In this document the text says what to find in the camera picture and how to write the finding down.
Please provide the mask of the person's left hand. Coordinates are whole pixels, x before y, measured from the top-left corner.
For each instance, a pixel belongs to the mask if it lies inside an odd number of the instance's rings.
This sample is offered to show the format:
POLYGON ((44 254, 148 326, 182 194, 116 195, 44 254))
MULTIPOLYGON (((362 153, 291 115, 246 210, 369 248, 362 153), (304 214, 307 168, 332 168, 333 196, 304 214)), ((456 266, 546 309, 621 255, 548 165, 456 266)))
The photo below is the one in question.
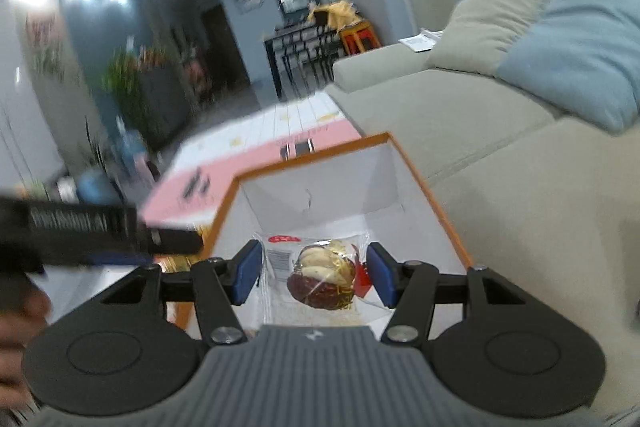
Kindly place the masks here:
POLYGON ((26 346, 48 325, 49 297, 34 288, 21 311, 1 313, 1 408, 22 409, 30 400, 23 375, 22 360, 26 346))

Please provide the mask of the papers on sofa arm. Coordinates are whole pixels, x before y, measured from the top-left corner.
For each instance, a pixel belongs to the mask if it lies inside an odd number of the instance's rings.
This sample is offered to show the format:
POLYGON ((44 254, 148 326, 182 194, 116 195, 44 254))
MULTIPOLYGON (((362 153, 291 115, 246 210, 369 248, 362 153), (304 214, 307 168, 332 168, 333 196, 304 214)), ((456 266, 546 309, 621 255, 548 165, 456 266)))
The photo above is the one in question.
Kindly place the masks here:
POLYGON ((417 35, 402 38, 399 42, 414 53, 428 52, 436 46, 436 43, 438 43, 440 38, 442 38, 443 33, 444 32, 442 30, 429 31, 427 29, 422 29, 417 35))

